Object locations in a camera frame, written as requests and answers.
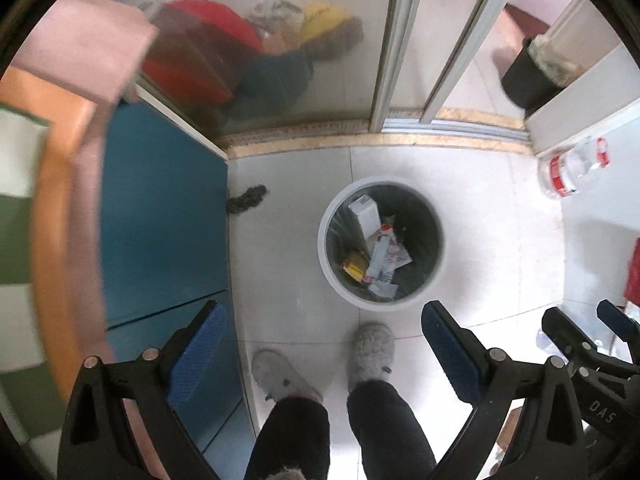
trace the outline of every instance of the plastic bottle with red label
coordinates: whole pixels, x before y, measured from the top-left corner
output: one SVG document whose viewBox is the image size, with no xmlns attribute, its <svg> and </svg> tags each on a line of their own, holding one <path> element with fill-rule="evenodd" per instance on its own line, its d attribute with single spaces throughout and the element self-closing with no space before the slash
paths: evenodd
<svg viewBox="0 0 640 480">
<path fill-rule="evenodd" d="M 606 139 L 585 139 L 564 152 L 540 158 L 538 179 L 547 196 L 565 198 L 591 189 L 609 163 Z"/>
</svg>

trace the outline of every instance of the gray fuzzy slipper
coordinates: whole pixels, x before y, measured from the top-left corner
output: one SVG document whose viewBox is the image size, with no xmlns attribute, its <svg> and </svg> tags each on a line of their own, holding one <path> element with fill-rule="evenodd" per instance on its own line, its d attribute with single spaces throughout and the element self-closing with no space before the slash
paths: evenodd
<svg viewBox="0 0 640 480">
<path fill-rule="evenodd" d="M 251 374 L 255 383 L 266 394 L 264 400 L 276 402 L 290 396 L 309 397 L 322 402 L 322 395 L 296 371 L 291 363 L 271 350 L 261 350 L 251 361 Z"/>
<path fill-rule="evenodd" d="M 388 381 L 395 351 L 396 338 L 388 326 L 372 323 L 361 327 L 351 347 L 349 391 L 365 381 Z"/>
</svg>

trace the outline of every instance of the person's leg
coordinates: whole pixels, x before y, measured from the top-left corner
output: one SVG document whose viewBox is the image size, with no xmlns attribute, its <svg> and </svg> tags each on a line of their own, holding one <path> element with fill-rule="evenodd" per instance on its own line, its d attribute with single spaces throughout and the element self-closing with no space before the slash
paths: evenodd
<svg viewBox="0 0 640 480">
<path fill-rule="evenodd" d="M 283 479 L 301 478 L 302 474 L 307 480 L 325 480 L 329 471 L 329 417 L 320 394 L 275 352 L 257 353 L 252 373 L 276 405 L 260 430 L 244 480 L 264 480 L 279 474 Z"/>
<path fill-rule="evenodd" d="M 384 325 L 362 327 L 350 361 L 349 423 L 367 480 L 424 480 L 436 465 L 414 412 L 386 381 L 395 339 Z"/>
</svg>

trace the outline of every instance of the glass panel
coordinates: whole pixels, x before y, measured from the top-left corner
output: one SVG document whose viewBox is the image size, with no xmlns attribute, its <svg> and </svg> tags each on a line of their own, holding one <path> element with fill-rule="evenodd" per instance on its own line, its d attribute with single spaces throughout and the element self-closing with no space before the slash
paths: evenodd
<svg viewBox="0 0 640 480">
<path fill-rule="evenodd" d="M 368 118 L 388 0 L 116 0 L 158 38 L 143 73 L 204 134 Z"/>
<path fill-rule="evenodd" d="M 420 114 L 477 0 L 420 0 L 391 109 Z"/>
<path fill-rule="evenodd" d="M 439 115 L 522 125 L 619 42 L 588 0 L 509 0 Z"/>
</svg>

